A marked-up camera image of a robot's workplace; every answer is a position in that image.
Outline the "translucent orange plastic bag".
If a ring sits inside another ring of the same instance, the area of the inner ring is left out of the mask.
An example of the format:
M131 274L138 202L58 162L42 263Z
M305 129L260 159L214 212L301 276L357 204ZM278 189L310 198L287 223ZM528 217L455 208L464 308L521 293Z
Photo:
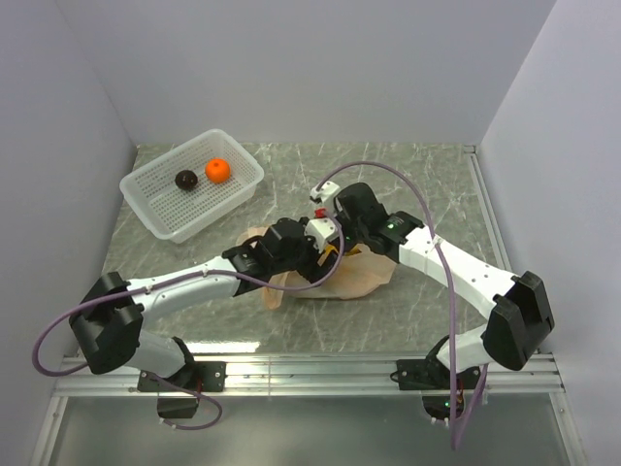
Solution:
M284 297L294 299L353 300L369 295L390 283L396 264L385 256L358 245L343 258L336 273L324 284L304 291L261 290L263 305L268 310L280 307Z

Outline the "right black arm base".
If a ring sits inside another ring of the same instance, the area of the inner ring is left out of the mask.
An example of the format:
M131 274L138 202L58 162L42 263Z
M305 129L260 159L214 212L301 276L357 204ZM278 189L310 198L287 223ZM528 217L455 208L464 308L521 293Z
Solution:
M396 370L389 379L399 386L401 391L442 391L450 390L450 374L434 358L399 359ZM423 410L432 421L449 422L450 395L423 395Z

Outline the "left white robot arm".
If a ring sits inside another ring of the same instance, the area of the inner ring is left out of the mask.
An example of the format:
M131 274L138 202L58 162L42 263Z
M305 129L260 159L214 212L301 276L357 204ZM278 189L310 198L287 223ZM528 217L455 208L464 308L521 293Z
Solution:
M155 373L171 389L188 388L196 368L186 346L178 338L146 332L145 320L246 294L284 272L314 281L319 257L334 233L326 219L282 218L263 234L188 269L132 281L117 272L102 276L69 320L87 367L102 375L132 366Z

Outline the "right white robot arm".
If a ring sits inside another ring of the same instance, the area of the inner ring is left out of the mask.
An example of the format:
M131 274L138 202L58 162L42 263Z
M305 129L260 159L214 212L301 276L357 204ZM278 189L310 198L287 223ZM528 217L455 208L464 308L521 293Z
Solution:
M433 235L418 218L403 211L387 213L365 183L342 189L334 207L350 240L452 287L485 319L473 330L444 337L430 350L427 375L435 386L449 387L464 371L491 362L519 371L553 330L538 275L527 271L516 276L496 268Z

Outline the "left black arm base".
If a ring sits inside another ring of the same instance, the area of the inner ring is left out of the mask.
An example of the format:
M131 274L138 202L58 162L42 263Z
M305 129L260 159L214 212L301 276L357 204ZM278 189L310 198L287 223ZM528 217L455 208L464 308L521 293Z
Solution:
M164 420L192 419L205 397L224 390L226 370L227 363L216 360L191 363L189 368L162 380L142 371L137 391L157 396L157 413Z

